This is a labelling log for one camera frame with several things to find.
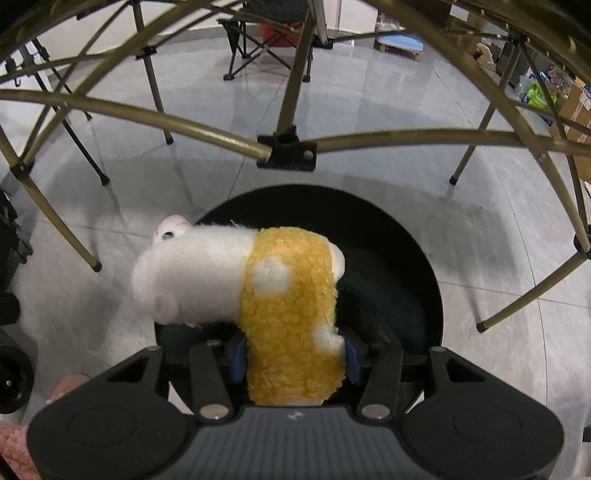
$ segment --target black wheel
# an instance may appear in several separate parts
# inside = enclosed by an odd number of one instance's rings
[[[0,330],[0,414],[13,413],[31,397],[35,375],[28,355]]]

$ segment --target red object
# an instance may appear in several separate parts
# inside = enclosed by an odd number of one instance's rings
[[[290,27],[299,27],[299,26],[300,26],[299,23],[290,25]],[[268,27],[267,25],[261,25],[261,35],[262,35],[263,42],[266,42],[273,35],[276,35],[276,34],[277,34],[277,32],[275,32],[275,30],[273,30],[272,27]],[[287,38],[289,38],[290,42],[293,43],[294,45],[297,45],[298,42],[300,41],[299,35],[288,35]],[[282,38],[282,39],[276,41],[272,46],[273,47],[290,47],[291,45],[285,38]]]

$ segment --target metal screw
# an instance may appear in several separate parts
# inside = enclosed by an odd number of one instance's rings
[[[361,409],[361,415],[371,420],[382,420],[390,415],[390,409],[381,403],[370,403]]]
[[[220,420],[230,413],[230,409],[220,403],[210,403],[199,409],[199,414],[208,420]]]

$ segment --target black bowl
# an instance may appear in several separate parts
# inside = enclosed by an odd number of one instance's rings
[[[407,354],[424,355],[429,347],[441,345],[443,306],[431,265],[412,236],[366,200],[320,186],[266,187],[222,203],[199,223],[298,226],[326,236],[345,255],[345,274],[337,284],[338,326],[351,325],[366,343],[396,336]],[[227,323],[203,330],[156,325],[156,338],[167,354],[188,358],[195,343],[228,340],[234,331]],[[188,382],[174,386],[190,405]],[[421,389],[403,382],[399,410],[412,405]]]

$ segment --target yellow fuzzy fabric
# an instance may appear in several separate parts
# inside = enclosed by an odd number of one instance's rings
[[[256,291],[254,267],[276,257],[291,270],[285,293]],[[321,404],[345,378],[343,354],[321,352],[314,328],[335,325],[336,289],[326,238],[299,228],[261,231],[246,261],[240,328],[248,389],[261,406]]]

